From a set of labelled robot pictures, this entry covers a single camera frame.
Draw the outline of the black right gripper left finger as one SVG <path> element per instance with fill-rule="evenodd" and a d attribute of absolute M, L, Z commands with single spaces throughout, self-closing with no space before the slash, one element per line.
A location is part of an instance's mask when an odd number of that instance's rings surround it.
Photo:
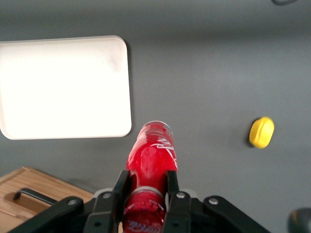
<path fill-rule="evenodd" d="M 83 232 L 117 233 L 119 223 L 122 221 L 125 202 L 130 193 L 130 186 L 130 172 L 123 170 L 113 188 L 98 191 Z"/>

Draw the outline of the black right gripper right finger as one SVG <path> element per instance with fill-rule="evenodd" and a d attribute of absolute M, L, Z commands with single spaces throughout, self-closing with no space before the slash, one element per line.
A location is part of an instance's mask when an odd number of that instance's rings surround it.
<path fill-rule="evenodd" d="M 169 207 L 165 214 L 163 233 L 191 232 L 191 197 L 179 189 L 176 171 L 168 171 Z"/>

